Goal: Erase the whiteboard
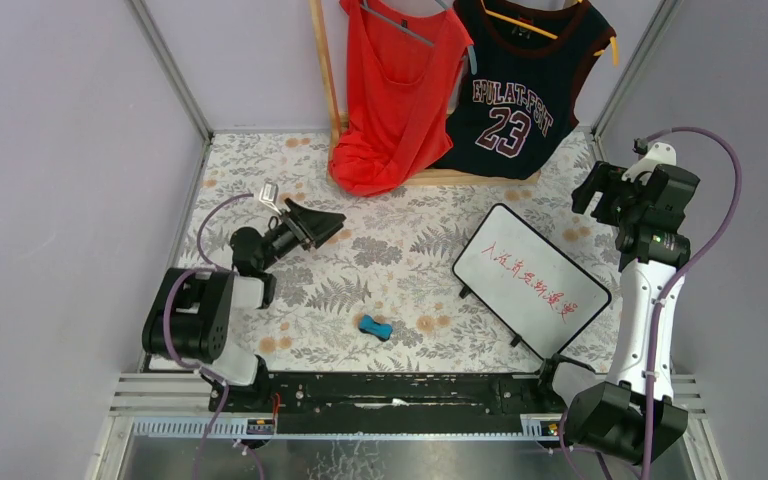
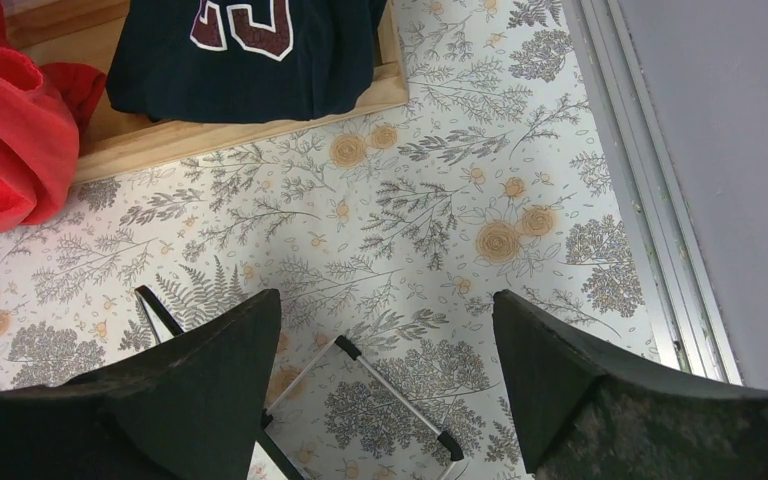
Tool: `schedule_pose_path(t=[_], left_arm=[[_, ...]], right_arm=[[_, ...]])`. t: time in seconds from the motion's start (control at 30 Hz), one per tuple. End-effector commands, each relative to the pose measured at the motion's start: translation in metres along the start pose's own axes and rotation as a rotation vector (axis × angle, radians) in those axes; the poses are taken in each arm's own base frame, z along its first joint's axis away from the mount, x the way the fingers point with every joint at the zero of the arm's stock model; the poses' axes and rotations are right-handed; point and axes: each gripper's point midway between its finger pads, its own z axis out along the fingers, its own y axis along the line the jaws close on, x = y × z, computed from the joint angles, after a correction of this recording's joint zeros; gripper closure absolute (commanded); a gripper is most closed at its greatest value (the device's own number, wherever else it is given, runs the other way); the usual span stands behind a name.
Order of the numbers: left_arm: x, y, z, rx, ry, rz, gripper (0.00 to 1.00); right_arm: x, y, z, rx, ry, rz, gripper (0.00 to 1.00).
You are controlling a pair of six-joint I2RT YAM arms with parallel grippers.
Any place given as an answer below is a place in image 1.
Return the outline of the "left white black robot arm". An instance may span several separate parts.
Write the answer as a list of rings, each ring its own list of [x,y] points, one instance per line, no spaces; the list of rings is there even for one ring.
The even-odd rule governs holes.
[[[345,221],[288,200],[265,233],[241,227],[231,234],[229,267],[168,269],[143,327],[143,350],[220,385],[254,386],[266,366],[257,354],[228,345],[232,309],[269,308],[277,288],[270,268],[297,248],[321,247]]]

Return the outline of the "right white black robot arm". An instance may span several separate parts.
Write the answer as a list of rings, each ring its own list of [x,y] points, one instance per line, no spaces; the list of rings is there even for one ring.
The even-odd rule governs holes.
[[[572,210],[617,229],[622,313],[608,374],[561,354],[545,360],[539,386],[566,408],[560,437],[633,465],[654,460],[685,432],[674,405],[669,353],[689,240],[678,229],[699,184],[669,164],[642,171],[599,161],[572,193]]]

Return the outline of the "white whiteboard black frame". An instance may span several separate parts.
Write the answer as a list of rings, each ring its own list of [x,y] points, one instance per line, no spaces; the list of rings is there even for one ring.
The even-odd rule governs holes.
[[[452,265],[461,284],[541,359],[611,303],[608,288],[507,205],[493,205]]]

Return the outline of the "blue whiteboard eraser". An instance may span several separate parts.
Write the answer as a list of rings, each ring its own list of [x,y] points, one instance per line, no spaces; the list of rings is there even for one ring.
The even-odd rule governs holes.
[[[372,335],[382,342],[386,342],[392,336],[393,327],[376,321],[369,315],[364,315],[358,322],[358,330],[364,334]]]

